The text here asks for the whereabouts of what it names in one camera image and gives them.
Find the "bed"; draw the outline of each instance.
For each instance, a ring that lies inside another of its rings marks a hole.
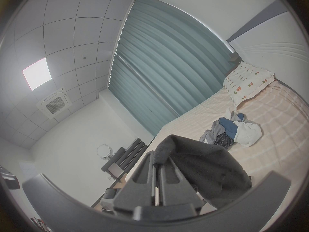
[[[226,109],[234,110],[225,88],[192,110],[166,124],[146,152],[128,173],[128,180],[144,155],[155,150],[168,135],[176,134],[199,140],[213,121],[223,117]],[[242,165],[254,182],[259,182],[269,171],[275,170],[292,181],[291,187],[266,229],[285,210],[296,195],[309,168],[309,108],[292,90],[278,81],[270,83],[254,98],[237,107],[249,120],[260,124],[262,137],[252,146],[235,143],[229,153]]]

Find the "floral pillow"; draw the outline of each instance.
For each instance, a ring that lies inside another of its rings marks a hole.
[[[251,99],[275,80],[274,73],[241,62],[224,80],[223,87],[230,94],[235,108]]]

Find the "beige bed sheet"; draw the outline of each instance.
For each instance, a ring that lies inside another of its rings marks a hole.
[[[144,155],[155,150],[168,135],[176,134],[199,140],[213,121],[223,117],[226,109],[234,109],[227,91],[222,88],[192,110],[166,124]],[[289,88],[278,81],[269,84],[253,99],[241,103],[238,112],[260,124],[262,137],[252,146],[235,143],[229,153],[242,165],[248,175],[259,182],[269,171],[275,170],[292,181],[279,209],[264,227],[271,225],[296,195],[309,168],[309,108]],[[128,180],[144,155],[128,173]]]

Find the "black cloth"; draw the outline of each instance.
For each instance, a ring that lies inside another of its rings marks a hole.
[[[251,187],[242,166],[220,145],[169,135],[154,151],[154,165],[171,157],[184,177],[216,208],[239,198]]]
[[[214,145],[220,145],[224,147],[225,149],[228,149],[233,144],[234,144],[234,140],[230,138],[228,135],[226,135],[225,132],[217,136],[217,139],[214,143]]]

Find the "ceiling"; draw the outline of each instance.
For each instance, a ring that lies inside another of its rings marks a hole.
[[[106,89],[132,0],[28,0],[0,46],[0,136],[31,148]],[[46,57],[52,79],[31,91],[22,70]],[[36,103],[65,87],[72,106],[48,119]]]

